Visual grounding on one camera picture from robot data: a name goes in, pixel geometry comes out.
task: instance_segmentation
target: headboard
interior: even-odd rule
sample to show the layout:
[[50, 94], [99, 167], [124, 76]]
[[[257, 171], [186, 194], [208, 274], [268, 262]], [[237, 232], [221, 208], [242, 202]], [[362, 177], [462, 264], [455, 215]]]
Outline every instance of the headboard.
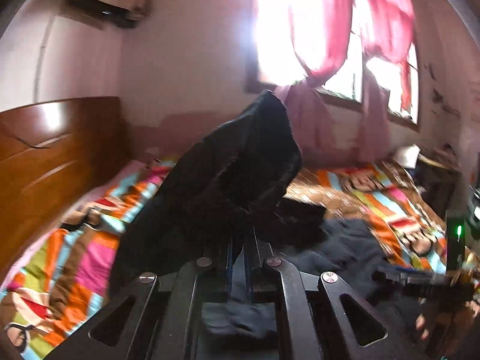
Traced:
[[29, 242], [130, 158], [118, 97], [0, 112], [0, 276]]

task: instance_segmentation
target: white wall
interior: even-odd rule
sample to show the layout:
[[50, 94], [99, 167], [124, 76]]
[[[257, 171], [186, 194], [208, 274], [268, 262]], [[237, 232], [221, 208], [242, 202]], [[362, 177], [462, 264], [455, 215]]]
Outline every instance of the white wall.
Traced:
[[[124, 34], [121, 97], [138, 150], [172, 150], [164, 141], [176, 140], [182, 134], [189, 135], [194, 142], [201, 133], [208, 132], [207, 126], [198, 126], [205, 114], [217, 115], [214, 120], [227, 120], [255, 98], [243, 91], [251, 2], [154, 0], [152, 16], [136, 30]], [[438, 85], [442, 86], [445, 65], [433, 15], [423, 0], [414, 0], [414, 4], [418, 10], [421, 64], [428, 66], [432, 62], [437, 67], [441, 77]], [[421, 134], [391, 123], [392, 147], [437, 144], [436, 115], [430, 101], [434, 84], [430, 75], [422, 67], [421, 70]], [[335, 106], [329, 109], [338, 146], [351, 146], [360, 114]], [[179, 123], [188, 123], [166, 123], [172, 117]], [[192, 123], [194, 133], [187, 131]], [[184, 144], [182, 149], [188, 147], [187, 142]]]
[[0, 111], [31, 104], [35, 91], [40, 102], [119, 94], [122, 31], [57, 16], [60, 3], [27, 0], [0, 38]]

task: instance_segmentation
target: person's hand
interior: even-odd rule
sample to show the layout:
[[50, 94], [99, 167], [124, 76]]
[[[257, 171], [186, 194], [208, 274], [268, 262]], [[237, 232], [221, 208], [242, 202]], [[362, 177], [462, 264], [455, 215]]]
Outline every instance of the person's hand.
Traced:
[[448, 329], [445, 339], [442, 340], [437, 353], [441, 356], [450, 356], [462, 342], [473, 324], [473, 320], [480, 314], [480, 306], [476, 302], [466, 302], [464, 307], [455, 312], [437, 313], [438, 308], [428, 301], [425, 303], [424, 312], [415, 322], [415, 328], [421, 341], [426, 341], [435, 324], [444, 325]]

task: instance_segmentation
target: silver bolt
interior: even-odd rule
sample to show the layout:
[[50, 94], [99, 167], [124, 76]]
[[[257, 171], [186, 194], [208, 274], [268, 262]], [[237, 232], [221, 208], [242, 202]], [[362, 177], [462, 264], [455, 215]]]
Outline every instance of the silver bolt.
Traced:
[[279, 257], [270, 257], [269, 259], [267, 259], [268, 266], [276, 267], [280, 264], [282, 264], [282, 260], [279, 259]]
[[207, 268], [207, 266], [210, 266], [211, 264], [212, 264], [212, 259], [210, 257], [200, 257], [197, 260], [197, 265], [202, 268]]
[[323, 281], [332, 284], [332, 283], [335, 283], [338, 280], [338, 276], [337, 276], [337, 274], [335, 274], [333, 272], [323, 272], [322, 273], [322, 279], [323, 279]]
[[142, 273], [139, 277], [140, 283], [148, 284], [155, 280], [155, 274], [151, 272]]

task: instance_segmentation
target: tied curtain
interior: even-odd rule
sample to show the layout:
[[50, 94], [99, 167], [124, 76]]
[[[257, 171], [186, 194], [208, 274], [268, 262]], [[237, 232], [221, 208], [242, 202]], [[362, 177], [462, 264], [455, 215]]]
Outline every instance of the tied curtain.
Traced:
[[[334, 122], [314, 90], [345, 62], [353, 4], [354, 0], [288, 0], [287, 4], [291, 46], [306, 78], [277, 87], [275, 94], [289, 110], [292, 131], [303, 157], [321, 166], [375, 161], [385, 157], [390, 149], [387, 97], [371, 73], [364, 73], [362, 120], [356, 145], [349, 150], [336, 147]], [[413, 37], [411, 1], [355, 0], [355, 4], [360, 12], [365, 54], [393, 63], [404, 60]]]

